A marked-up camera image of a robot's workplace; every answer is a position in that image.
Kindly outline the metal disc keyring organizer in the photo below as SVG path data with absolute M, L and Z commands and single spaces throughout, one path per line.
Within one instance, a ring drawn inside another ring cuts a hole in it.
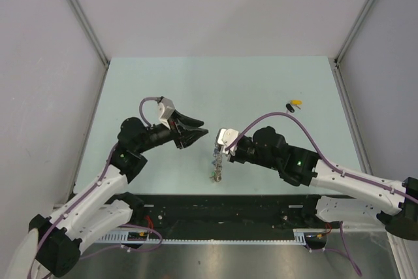
M 222 145 L 215 143 L 214 151 L 213 151 L 213 161 L 212 165 L 214 166 L 214 170 L 212 171 L 211 179 L 213 182 L 221 182 L 222 179 L 222 169 L 223 169 L 223 147 Z

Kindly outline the black solid tag key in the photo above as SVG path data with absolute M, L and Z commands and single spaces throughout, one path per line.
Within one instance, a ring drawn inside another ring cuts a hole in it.
M 286 107 L 288 112 L 294 113 L 295 110 L 290 103 L 287 103 L 285 107 Z

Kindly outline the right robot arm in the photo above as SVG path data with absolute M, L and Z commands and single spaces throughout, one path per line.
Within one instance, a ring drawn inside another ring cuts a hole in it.
M 417 240 L 414 178 L 401 182 L 352 171 L 317 152 L 287 144 L 273 127 L 261 128 L 251 137 L 234 129 L 222 129 L 216 142 L 231 163 L 272 169 L 292 186 L 313 186 L 345 195 L 342 200 L 319 197 L 314 205 L 303 208 L 301 219 L 308 227 L 322 222 L 380 223 L 396 237 Z

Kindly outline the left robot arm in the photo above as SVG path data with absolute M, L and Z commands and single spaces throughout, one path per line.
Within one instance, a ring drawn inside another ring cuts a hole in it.
M 121 225 L 140 225 L 144 203 L 130 193 L 107 210 L 101 207 L 139 175 L 147 163 L 144 152 L 168 142 L 180 150 L 187 148 L 208 133 L 203 125 L 177 110 L 152 126 L 137 117 L 124 120 L 101 174 L 61 208 L 47 217 L 37 214 L 29 222 L 29 229 L 39 233 L 35 260 L 60 278 L 99 237 Z

